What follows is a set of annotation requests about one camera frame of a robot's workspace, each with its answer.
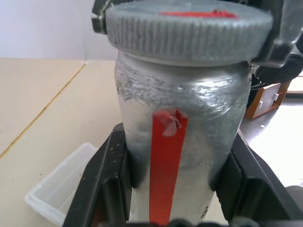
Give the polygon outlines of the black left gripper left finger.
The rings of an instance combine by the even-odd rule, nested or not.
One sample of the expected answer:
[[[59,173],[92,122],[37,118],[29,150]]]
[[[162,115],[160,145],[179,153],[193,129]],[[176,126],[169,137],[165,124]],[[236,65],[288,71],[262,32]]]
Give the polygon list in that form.
[[[132,184],[123,124],[85,167],[62,227],[126,227]]]

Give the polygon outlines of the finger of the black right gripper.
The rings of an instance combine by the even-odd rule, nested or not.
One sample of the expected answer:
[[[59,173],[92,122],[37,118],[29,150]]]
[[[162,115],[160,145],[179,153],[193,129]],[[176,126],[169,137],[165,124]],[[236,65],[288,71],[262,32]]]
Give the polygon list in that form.
[[[271,13],[273,25],[253,62],[281,68],[303,30],[303,0],[260,0],[258,7]]]
[[[91,21],[93,30],[98,34],[107,34],[106,10],[112,6],[112,0],[95,0],[92,8]]]

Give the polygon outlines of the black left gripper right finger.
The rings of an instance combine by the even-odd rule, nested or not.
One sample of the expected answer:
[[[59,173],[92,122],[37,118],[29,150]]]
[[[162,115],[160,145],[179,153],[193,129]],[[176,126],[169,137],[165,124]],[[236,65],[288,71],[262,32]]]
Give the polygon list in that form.
[[[227,227],[303,227],[303,186],[283,186],[240,132],[215,191]]]

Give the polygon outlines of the grey ribbed jar lid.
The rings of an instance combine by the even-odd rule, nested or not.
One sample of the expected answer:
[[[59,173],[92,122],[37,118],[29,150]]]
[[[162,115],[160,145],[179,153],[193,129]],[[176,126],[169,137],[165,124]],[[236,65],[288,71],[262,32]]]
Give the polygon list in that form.
[[[110,7],[107,36],[118,50],[168,65],[223,66],[258,56],[273,17],[219,0],[147,0]]]

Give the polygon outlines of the grey jar with red tape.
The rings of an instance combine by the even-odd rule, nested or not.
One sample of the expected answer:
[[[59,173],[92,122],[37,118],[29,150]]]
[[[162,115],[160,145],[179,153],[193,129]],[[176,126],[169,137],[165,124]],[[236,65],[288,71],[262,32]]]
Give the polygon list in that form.
[[[188,125],[170,219],[202,221],[246,110],[248,64],[169,66],[120,52],[115,80],[133,177],[130,220],[150,220],[152,115],[178,110]]]

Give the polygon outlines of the clear plastic box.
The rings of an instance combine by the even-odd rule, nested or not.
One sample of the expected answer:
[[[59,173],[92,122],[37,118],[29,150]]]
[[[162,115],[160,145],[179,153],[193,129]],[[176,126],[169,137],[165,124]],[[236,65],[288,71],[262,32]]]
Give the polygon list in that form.
[[[81,144],[25,195],[26,204],[62,227],[84,169],[97,150],[88,142]]]

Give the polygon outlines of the orange and white cabinet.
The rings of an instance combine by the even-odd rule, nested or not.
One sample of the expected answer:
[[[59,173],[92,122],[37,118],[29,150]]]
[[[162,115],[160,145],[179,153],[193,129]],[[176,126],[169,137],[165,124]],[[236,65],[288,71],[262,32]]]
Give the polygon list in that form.
[[[282,104],[290,83],[289,81],[283,84],[267,85],[251,90],[244,118],[253,120],[277,109]]]

